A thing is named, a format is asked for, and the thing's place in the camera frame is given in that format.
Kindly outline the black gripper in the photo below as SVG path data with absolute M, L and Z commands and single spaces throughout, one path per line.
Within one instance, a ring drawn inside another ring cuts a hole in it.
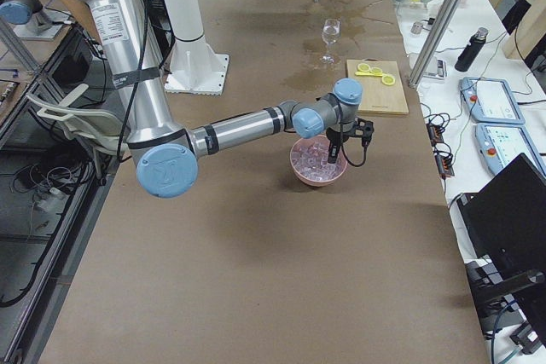
M 352 120 L 349 123 L 341 123 L 327 128 L 328 146 L 328 163 L 335 164 L 339 157 L 343 142 L 346 142 L 351 137 L 356 137 L 355 125 L 357 123 Z

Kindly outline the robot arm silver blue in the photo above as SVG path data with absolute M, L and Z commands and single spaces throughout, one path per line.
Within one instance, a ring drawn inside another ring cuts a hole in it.
M 120 93 L 125 138 L 140 185 L 153 196 L 172 198 L 190 189 L 201 157 L 259 138 L 294 130 L 303 138 L 325 134 L 334 162 L 345 141 L 363 138 L 370 126 L 357 116 L 362 86 L 343 78 L 310 104 L 284 101 L 189 130 L 171 116 L 167 90 L 219 94 L 229 58 L 207 44 L 197 0 L 164 0 L 175 40 L 171 72 L 149 26 L 145 0 L 81 0 L 93 16 Z
M 1 0 L 1 17 L 15 25 L 25 25 L 42 10 L 40 0 Z

